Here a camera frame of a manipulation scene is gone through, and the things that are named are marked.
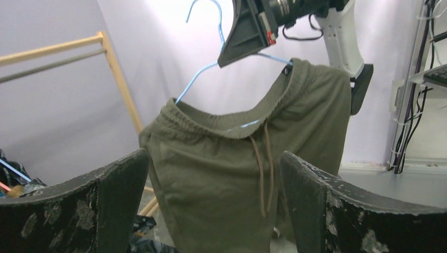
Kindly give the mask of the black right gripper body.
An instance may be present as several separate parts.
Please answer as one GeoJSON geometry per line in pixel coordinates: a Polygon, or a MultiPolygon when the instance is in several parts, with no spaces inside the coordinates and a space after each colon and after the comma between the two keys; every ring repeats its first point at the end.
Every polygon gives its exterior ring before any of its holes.
{"type": "Polygon", "coordinates": [[[219,67],[276,44],[278,24],[269,1],[234,0],[230,33],[218,57],[219,67]]]}

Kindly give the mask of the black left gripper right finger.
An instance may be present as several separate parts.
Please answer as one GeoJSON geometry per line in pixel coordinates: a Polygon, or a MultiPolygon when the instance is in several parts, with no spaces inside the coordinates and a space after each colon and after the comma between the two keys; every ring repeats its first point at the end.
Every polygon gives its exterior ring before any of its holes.
{"type": "Polygon", "coordinates": [[[298,252],[446,252],[446,209],[380,196],[285,151],[280,176],[298,252]]]}

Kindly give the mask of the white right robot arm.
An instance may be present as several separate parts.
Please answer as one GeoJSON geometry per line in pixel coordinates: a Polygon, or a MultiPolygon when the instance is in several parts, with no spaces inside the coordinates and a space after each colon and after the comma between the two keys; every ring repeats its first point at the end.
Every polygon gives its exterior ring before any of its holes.
{"type": "Polygon", "coordinates": [[[354,1],[233,1],[234,19],[219,54],[220,67],[258,54],[276,43],[279,29],[302,17],[316,17],[331,67],[346,72],[351,88],[351,115],[360,111],[374,66],[360,54],[354,22],[354,1]]]}

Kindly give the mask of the olive green shorts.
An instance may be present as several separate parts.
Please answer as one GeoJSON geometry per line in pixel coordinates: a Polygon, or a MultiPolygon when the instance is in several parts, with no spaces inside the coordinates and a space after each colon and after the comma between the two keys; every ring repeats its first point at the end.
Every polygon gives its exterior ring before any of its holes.
{"type": "Polygon", "coordinates": [[[149,178],[179,252],[269,252],[295,240],[279,173],[289,151],[337,175],[351,115],[348,74],[293,59],[251,110],[169,100],[140,133],[149,178]]]}

